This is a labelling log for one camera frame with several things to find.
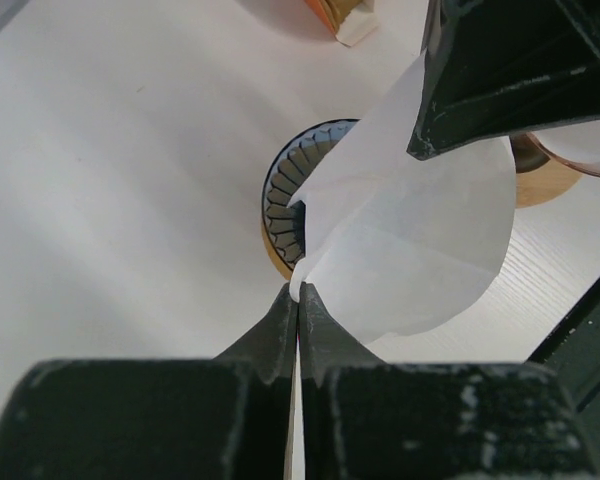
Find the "white paper coffee filter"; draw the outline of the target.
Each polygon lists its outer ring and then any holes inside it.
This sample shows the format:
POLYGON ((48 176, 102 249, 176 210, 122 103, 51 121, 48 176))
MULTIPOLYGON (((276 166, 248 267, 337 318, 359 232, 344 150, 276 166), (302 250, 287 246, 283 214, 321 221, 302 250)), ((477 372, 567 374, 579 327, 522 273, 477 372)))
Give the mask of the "white paper coffee filter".
POLYGON ((549 152, 576 163, 600 163, 600 120, 534 131, 549 152))

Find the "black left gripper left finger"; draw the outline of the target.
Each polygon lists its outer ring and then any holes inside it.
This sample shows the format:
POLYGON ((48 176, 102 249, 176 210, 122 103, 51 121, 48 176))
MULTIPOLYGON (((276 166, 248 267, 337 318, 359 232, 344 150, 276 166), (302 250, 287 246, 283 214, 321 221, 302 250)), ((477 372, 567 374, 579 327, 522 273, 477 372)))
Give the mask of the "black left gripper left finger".
POLYGON ((54 359, 0 416, 0 479, 284 479, 298 306, 208 359, 54 359))

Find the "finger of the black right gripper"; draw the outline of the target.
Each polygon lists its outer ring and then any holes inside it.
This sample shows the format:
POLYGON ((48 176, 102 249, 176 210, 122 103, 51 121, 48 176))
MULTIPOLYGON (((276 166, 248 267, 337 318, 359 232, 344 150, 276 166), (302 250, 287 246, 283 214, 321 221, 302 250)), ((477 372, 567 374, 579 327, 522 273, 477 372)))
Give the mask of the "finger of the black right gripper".
POLYGON ((408 152, 600 120, 600 1, 432 1, 408 152))

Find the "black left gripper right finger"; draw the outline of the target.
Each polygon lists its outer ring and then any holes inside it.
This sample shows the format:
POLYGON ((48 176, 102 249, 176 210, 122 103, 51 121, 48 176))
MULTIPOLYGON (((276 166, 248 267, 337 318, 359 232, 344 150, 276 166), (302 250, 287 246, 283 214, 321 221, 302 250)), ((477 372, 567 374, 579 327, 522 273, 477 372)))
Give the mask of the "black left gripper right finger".
POLYGON ((535 363, 388 363, 304 284, 298 301, 309 479, 595 479, 556 375, 535 363))

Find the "pink glass dripper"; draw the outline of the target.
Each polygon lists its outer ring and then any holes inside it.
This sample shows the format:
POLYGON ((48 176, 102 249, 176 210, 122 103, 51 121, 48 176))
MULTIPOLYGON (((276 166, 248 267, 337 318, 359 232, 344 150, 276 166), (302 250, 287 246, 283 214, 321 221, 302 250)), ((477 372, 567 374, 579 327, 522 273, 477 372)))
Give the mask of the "pink glass dripper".
POLYGON ((600 177, 600 131, 558 130, 527 134, 549 157, 586 175, 600 177))

